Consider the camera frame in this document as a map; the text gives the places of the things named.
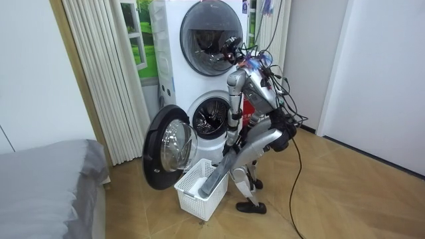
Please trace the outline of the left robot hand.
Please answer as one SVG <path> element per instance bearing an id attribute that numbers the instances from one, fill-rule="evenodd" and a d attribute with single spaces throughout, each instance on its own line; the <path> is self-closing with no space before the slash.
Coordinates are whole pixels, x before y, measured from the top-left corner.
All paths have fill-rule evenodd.
<path id="1" fill-rule="evenodd" d="M 224 148 L 222 150 L 222 155 L 225 156 L 225 155 L 227 155 L 231 151 L 233 151 L 236 154 L 238 154 L 240 152 L 240 144 L 239 143 L 234 143 L 232 145 L 229 145 L 228 143 L 225 143 L 224 144 Z"/>

